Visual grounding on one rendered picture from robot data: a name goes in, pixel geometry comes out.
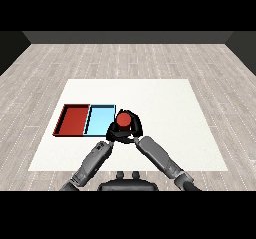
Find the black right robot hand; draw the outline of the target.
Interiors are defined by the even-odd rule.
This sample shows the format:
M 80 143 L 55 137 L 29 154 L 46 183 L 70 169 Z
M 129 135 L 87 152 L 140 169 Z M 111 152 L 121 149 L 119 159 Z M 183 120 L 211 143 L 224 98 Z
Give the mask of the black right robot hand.
M 142 129 L 142 124 L 140 121 L 140 118 L 138 115 L 136 115 L 135 113 L 131 112 L 130 110 L 123 110 L 121 109 L 118 114 L 120 114 L 121 112 L 125 112 L 128 113 L 131 117 L 131 126 L 130 126 L 130 132 L 131 135 L 133 137 L 140 137 L 143 135 L 143 129 Z

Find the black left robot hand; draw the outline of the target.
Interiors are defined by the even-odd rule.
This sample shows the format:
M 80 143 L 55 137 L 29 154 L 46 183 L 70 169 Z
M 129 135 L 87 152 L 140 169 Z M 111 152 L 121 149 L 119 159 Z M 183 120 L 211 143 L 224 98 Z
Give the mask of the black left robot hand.
M 121 131 L 118 127 L 118 124 L 115 122 L 112 122 L 109 125 L 109 128 L 106 133 L 106 139 L 110 142 L 120 142 L 124 144 L 130 144 L 133 143 L 134 140 L 130 139 L 131 132 L 130 131 Z

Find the small red can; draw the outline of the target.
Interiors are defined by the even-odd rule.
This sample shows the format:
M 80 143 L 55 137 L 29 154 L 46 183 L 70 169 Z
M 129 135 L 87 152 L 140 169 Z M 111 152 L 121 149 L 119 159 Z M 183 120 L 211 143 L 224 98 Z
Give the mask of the small red can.
M 131 126 L 131 117 L 128 113 L 121 112 L 117 115 L 116 122 L 121 131 L 129 131 Z

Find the shallow light blue open box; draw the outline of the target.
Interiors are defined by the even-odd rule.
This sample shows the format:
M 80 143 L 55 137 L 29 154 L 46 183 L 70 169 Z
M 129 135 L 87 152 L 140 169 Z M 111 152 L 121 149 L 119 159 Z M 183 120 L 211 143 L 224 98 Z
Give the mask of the shallow light blue open box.
M 114 121 L 114 104 L 92 104 L 86 118 L 83 135 L 85 137 L 105 137 L 109 125 Z

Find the shallow red open box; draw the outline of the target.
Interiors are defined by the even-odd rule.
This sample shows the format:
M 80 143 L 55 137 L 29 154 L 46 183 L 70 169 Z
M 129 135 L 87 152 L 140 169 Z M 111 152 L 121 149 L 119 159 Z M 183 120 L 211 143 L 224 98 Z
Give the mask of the shallow red open box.
M 65 104 L 53 131 L 55 137 L 83 137 L 89 104 Z

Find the dark grey robot body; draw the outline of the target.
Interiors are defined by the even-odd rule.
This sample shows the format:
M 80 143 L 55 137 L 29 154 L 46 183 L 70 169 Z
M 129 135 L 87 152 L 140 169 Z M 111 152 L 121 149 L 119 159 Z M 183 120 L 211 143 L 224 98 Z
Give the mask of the dark grey robot body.
M 158 191 L 158 187 L 155 183 L 142 180 L 138 171 L 132 172 L 131 179 L 125 179 L 124 172 L 118 171 L 116 178 L 101 183 L 98 191 Z

